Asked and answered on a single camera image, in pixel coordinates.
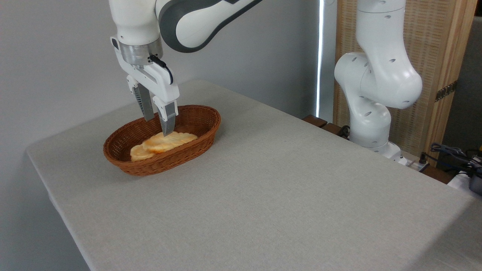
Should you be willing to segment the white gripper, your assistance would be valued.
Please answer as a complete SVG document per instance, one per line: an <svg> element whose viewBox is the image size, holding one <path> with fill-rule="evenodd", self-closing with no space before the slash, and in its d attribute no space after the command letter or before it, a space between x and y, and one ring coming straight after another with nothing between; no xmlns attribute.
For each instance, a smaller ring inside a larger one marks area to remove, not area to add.
<svg viewBox="0 0 482 271"><path fill-rule="evenodd" d="M115 37L110 37L114 46L117 60L122 69L129 74L127 82L129 90L134 94L138 106L143 114L144 119L150 121L154 118L154 110L150 91L154 94L153 102L158 108L160 114L160 123L164 137L171 134L175 128L175 118L178 115L177 99L179 98L179 88L176 82L171 82L169 72L156 63L144 66L135 66L128 64L122 57L120 52L120 43Z"/></svg>

